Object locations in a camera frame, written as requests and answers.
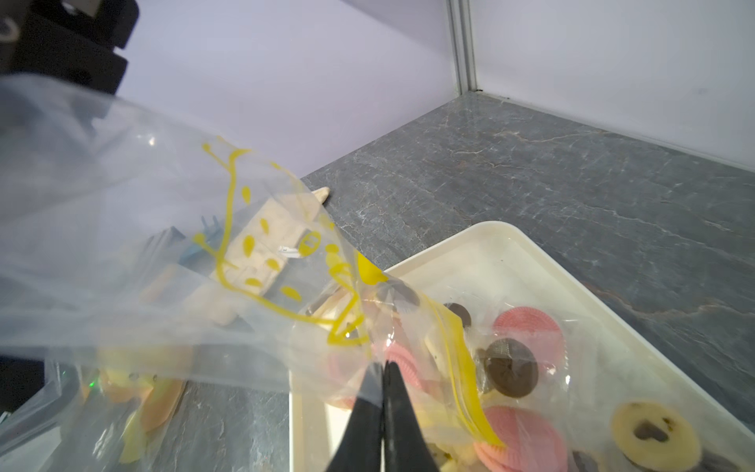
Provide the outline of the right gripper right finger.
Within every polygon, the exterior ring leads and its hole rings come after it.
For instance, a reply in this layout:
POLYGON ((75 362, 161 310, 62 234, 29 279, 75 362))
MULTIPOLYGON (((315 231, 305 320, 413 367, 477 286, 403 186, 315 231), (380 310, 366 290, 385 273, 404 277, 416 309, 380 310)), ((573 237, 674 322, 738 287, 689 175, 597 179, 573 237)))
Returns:
POLYGON ((387 472, 440 471, 395 362, 387 362, 383 372, 383 459, 387 472))

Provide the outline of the cookie ziploc bag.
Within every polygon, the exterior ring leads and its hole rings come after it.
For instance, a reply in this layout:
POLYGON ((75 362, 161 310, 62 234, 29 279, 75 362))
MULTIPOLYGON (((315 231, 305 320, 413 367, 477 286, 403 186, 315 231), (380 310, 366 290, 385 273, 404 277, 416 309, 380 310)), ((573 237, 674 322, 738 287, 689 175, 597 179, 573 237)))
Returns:
POLYGON ((304 241, 312 253, 290 260, 263 299, 210 279, 267 200, 312 192, 252 149, 129 101, 42 76, 4 77, 2 353, 94 368, 99 349, 191 346, 187 381, 324 399, 322 357, 358 351, 364 375, 376 358, 371 338, 346 336, 345 320, 364 316, 354 301, 334 317, 315 307, 335 289, 389 280, 324 204, 304 241), (183 271, 145 297, 145 242, 171 226, 191 237, 214 216, 220 240, 201 244, 210 274, 183 271))
POLYGON ((47 361, 1 423, 4 471, 147 471, 180 403, 191 346, 99 349, 94 368, 47 361))

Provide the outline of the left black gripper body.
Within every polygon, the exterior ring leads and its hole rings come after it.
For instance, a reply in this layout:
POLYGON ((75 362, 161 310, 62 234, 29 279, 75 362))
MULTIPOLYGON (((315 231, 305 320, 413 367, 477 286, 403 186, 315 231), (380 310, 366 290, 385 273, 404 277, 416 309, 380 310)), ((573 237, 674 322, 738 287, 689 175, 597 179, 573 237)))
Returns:
POLYGON ((1 2, 1 73, 38 74, 116 94, 124 49, 140 17, 135 0, 1 2))

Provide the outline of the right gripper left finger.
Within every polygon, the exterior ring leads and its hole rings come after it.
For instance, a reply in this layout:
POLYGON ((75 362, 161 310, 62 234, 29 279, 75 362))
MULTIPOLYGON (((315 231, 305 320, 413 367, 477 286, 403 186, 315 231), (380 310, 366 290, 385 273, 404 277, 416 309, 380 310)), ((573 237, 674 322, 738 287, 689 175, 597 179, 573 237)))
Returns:
POLYGON ((383 443, 383 366, 371 364, 361 387, 338 449, 327 472, 381 470, 383 443))

